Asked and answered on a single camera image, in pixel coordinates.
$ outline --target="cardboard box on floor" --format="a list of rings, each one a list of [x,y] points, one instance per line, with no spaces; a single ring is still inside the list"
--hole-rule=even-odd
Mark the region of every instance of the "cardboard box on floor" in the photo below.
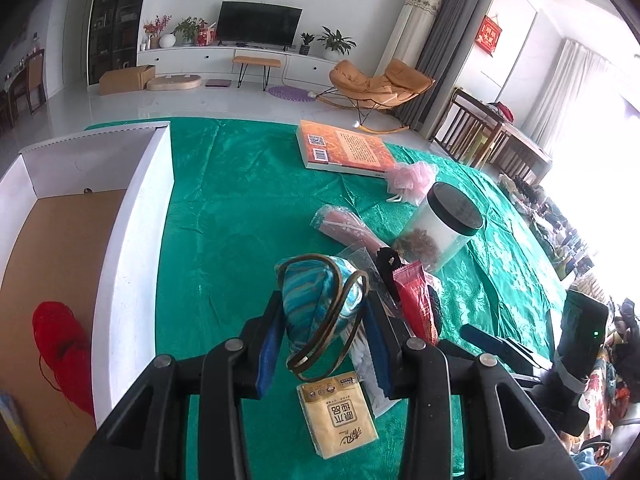
[[[155,356],[172,187],[168,123],[30,146],[0,179],[0,388],[54,480]],[[47,383],[56,384],[44,362],[40,371],[31,317],[42,301],[65,303],[91,338],[95,422]]]
[[[109,70],[100,78],[100,95],[144,90],[146,83],[155,77],[156,67],[154,65]]]

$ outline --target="television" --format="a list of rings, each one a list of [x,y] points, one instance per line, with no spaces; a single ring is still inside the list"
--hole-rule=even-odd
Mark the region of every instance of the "television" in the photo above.
[[[220,41],[290,46],[302,9],[251,2],[222,2],[216,35]]]

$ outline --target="qr code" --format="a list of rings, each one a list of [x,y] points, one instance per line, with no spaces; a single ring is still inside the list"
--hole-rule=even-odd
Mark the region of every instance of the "qr code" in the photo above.
[[[314,159],[329,162],[329,157],[326,156],[326,150],[318,150],[317,148],[314,148]]]
[[[317,135],[308,135],[307,138],[309,139],[309,144],[313,146],[326,146],[322,137]]]
[[[339,426],[344,426],[345,424],[358,420],[356,412],[353,409],[351,399],[336,400],[335,402],[328,404],[327,409],[329,410],[329,415],[331,416],[331,422],[334,425],[334,428],[338,428]]]

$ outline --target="white cabinet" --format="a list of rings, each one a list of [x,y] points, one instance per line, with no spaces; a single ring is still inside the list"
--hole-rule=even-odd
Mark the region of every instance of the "white cabinet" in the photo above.
[[[272,68],[270,83],[278,84],[281,79],[288,80],[294,86],[300,83],[325,88],[332,86],[329,72],[334,67],[332,61],[314,56],[301,56],[289,52],[257,48],[237,48],[234,46],[192,46],[157,48],[138,53],[138,65],[149,64],[156,66],[156,74],[200,74],[203,77],[210,74],[225,75],[233,81],[238,80],[240,64],[233,64],[235,56],[268,57],[278,59],[281,68]],[[262,67],[249,66],[246,71],[247,80],[262,82]]]
[[[322,86],[332,86],[329,72],[334,67],[332,61],[310,56],[289,56],[285,79],[302,81]]]
[[[179,74],[183,68],[183,49],[154,48],[138,53],[138,65],[155,65],[156,74]]]
[[[181,52],[184,73],[231,73],[233,55],[228,48],[185,48]]]

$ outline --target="pink packaged item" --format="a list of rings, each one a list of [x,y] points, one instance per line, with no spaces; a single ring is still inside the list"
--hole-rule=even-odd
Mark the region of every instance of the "pink packaged item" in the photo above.
[[[362,241],[374,260],[380,247],[388,247],[359,216],[345,207],[323,205],[316,211],[311,225],[347,247]]]
[[[437,173],[436,166],[423,160],[415,164],[396,162],[393,168],[385,173],[387,190],[395,195],[386,201],[420,205],[436,181]]]

